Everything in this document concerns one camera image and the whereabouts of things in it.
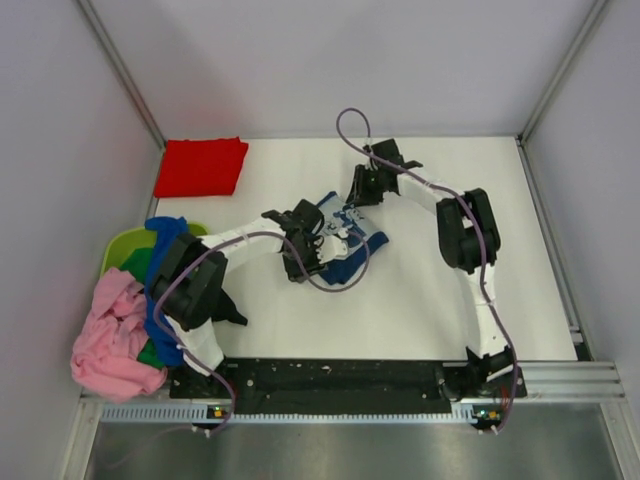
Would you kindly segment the navy blue t shirt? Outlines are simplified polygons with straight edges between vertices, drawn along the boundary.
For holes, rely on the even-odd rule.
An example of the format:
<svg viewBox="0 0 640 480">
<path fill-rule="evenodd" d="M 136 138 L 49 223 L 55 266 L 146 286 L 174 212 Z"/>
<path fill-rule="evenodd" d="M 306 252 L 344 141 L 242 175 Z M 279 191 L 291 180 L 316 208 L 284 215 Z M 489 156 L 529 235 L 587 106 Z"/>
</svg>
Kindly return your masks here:
<svg viewBox="0 0 640 480">
<path fill-rule="evenodd" d="M 344 238 L 349 254 L 341 260 L 328 262 L 320 277 L 329 285 L 347 285 L 372 256 L 389 243 L 388 236 L 369 220 L 358 208 L 348 205 L 335 191 L 329 192 L 317 207 L 324 215 L 320 234 Z"/>
</svg>

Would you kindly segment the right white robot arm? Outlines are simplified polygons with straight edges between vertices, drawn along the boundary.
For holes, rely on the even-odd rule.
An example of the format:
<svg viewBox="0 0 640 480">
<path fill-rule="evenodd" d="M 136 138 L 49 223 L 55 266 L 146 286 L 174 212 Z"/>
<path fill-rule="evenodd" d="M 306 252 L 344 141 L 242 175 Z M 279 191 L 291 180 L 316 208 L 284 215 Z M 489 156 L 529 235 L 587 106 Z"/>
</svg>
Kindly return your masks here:
<svg viewBox="0 0 640 480">
<path fill-rule="evenodd" d="M 460 191 L 428 179 L 422 164 L 404 160 L 393 139 L 358 151 L 369 163 L 354 170 L 350 204 L 374 206 L 394 193 L 435 216 L 440 254 L 458 275 L 470 317 L 467 384 L 478 395 L 492 394 L 514 369 L 514 347 L 496 306 L 494 276 L 501 238 L 487 192 Z"/>
</svg>

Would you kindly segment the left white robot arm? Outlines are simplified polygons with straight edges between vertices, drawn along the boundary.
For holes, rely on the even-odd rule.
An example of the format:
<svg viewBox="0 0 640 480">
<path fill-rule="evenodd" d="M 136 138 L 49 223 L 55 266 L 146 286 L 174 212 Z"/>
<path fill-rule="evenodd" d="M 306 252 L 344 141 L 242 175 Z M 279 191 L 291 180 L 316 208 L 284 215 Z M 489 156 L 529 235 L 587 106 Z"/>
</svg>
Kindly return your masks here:
<svg viewBox="0 0 640 480">
<path fill-rule="evenodd" d="M 270 254 L 280 254 L 287 278 L 301 283 L 326 267 L 320 231 L 324 215 L 307 200 L 292 210 L 267 211 L 236 229 L 217 235 L 178 235 L 149 287 L 164 314 L 177 348 L 193 370 L 192 384 L 205 396 L 226 387 L 219 365 L 224 354 L 214 329 L 216 320 L 245 325 L 235 303 L 223 290 L 227 273 Z"/>
</svg>

